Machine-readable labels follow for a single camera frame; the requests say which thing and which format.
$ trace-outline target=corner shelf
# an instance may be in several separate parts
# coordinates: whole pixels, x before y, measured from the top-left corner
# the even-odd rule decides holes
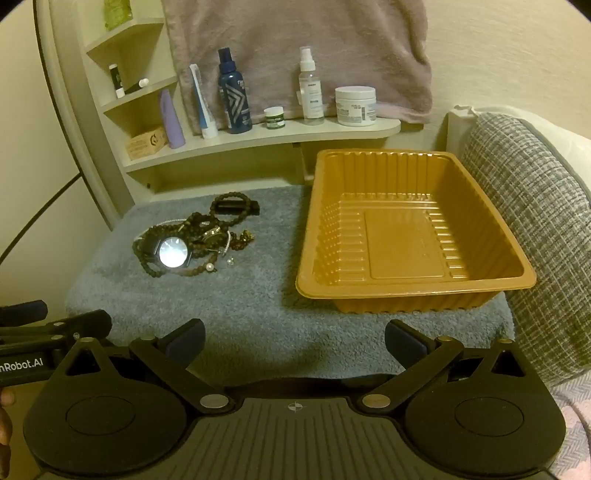
[[[117,28],[114,28],[94,42],[86,45],[86,53],[91,53],[97,48],[103,48],[112,43],[123,41],[124,39],[138,34],[144,30],[149,30],[154,27],[161,27],[163,24],[164,18],[162,17],[134,18],[118,26]]]
[[[137,92],[130,93],[128,95],[125,95],[123,98],[117,98],[117,100],[113,100],[112,102],[109,102],[106,105],[103,105],[102,106],[103,113],[107,113],[107,112],[109,112],[121,105],[125,105],[126,103],[132,102],[136,98],[140,98],[145,95],[149,95],[150,93],[156,92],[158,90],[162,90],[163,88],[166,88],[169,85],[173,85],[176,82],[177,82],[177,77],[175,75],[172,77],[168,77],[167,79],[160,80],[159,82],[156,82],[152,85],[148,84],[147,87],[144,87],[144,88],[138,90]]]
[[[253,125],[252,130],[243,134],[232,135],[220,131],[215,138],[204,140],[202,137],[191,137],[180,148],[171,149],[165,146],[162,150],[149,157],[129,161],[123,165],[127,173],[143,168],[239,148],[260,147],[293,142],[313,142],[320,140],[359,140],[366,138],[385,138],[400,132],[400,120],[378,118],[369,127],[346,127],[337,122],[336,118],[326,118],[322,125],[308,126],[301,120],[287,120],[285,127],[270,130],[265,124]]]

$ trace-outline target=hand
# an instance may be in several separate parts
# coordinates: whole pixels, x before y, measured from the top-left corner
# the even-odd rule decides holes
[[[12,422],[4,407],[9,407],[15,401],[14,392],[4,388],[0,390],[0,478],[6,478],[10,471],[10,437],[12,437]]]

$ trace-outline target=gray cushion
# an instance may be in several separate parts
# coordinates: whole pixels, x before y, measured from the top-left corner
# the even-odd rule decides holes
[[[462,154],[538,275],[507,299],[516,339],[549,384],[591,367],[591,205],[563,161],[528,124],[497,113],[480,115]]]

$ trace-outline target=small green jar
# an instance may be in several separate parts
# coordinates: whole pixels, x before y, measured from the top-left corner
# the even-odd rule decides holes
[[[269,130],[277,130],[278,128],[283,128],[285,126],[282,106],[270,106],[269,108],[265,108],[264,112],[267,128]]]

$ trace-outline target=lip balm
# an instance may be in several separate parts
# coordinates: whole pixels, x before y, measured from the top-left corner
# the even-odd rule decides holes
[[[125,90],[123,90],[123,84],[121,83],[121,75],[119,74],[119,67],[116,63],[109,65],[109,71],[111,72],[111,79],[115,87],[115,95],[117,98],[123,98],[125,96]]]
[[[125,94],[128,95],[130,93],[137,92],[138,90],[141,90],[142,88],[144,88],[149,83],[150,83],[150,81],[148,79],[141,79],[139,82],[134,83],[131,87],[129,87],[125,91]]]

